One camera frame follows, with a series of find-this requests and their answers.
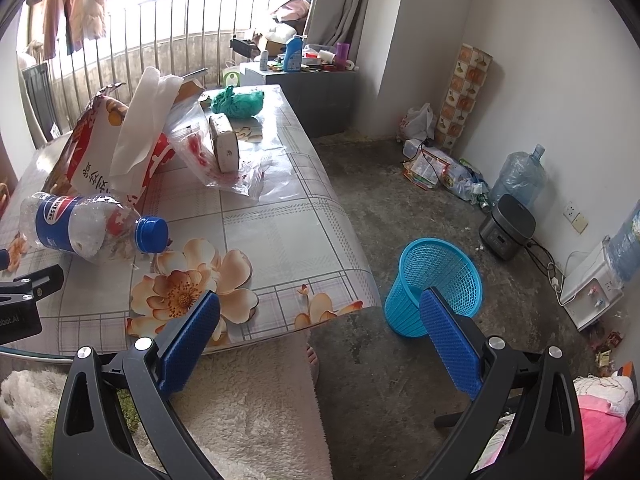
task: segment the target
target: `floral tablecloth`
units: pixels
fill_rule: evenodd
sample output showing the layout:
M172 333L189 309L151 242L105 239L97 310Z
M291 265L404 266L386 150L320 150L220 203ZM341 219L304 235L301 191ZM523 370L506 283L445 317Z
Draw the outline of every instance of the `floral tablecloth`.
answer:
M262 112L232 121L244 140L270 153L258 201L204 187L174 157L142 199L143 214L167 220L169 250L97 267L29 248L2 279L57 263L65 284L38 302L42 332L9 347L49 355L74 354L83 345L120 351L136 336L160 332L206 289L219 295L222 309L208 351L380 305L367 259L315 149L280 87L260 89ZM65 137L35 153L0 221L0 247L18 248L20 202L42 188Z

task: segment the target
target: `white fur rug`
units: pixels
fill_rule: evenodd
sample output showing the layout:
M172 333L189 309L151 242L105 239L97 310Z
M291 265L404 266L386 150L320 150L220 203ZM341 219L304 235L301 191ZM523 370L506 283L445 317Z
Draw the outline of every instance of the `white fur rug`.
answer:
M22 371L2 383L0 413L37 465L41 424L57 411L64 380ZM303 333L202 357L171 402L225 480L332 478ZM134 440L160 468L142 425Z

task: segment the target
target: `white wall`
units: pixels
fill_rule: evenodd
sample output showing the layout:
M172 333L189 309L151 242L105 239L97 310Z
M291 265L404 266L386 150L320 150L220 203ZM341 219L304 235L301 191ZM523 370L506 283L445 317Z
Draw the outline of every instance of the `white wall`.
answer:
M0 39L0 180L6 177L10 182L20 179L35 152L18 86L15 43L19 21L20 13Z
M407 109L424 102L440 105L469 3L369 0L356 62L362 83L356 112L361 134L392 137Z
M456 154L492 184L509 153L546 147L536 237L558 262L615 234L640 198L640 49L611 3L472 0L464 41L494 63ZM562 216L569 200L582 235Z

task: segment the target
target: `silver screw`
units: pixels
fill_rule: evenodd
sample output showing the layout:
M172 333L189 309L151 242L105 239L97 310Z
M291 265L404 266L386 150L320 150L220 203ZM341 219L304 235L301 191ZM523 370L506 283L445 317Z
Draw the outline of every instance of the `silver screw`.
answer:
M83 346L78 350L76 354L79 358L84 359L85 357L89 357L91 355L91 349L88 346Z
M557 346L550 346L549 347L549 355L551 357L555 357L556 359L559 359L562 357L562 350L559 349Z
M489 338L489 346L494 350L502 350L504 348L504 339L494 335Z
M136 350L148 350L151 348L153 340L150 337L141 337L135 343Z

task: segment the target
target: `green plastic bag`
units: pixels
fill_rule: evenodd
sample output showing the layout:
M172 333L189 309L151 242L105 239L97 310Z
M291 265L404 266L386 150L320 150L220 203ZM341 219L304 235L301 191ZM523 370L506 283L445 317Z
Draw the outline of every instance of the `green plastic bag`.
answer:
M264 104L264 92L234 94L234 87L228 86L219 92L211 103L215 114L225 114L230 119L248 119L260 113Z

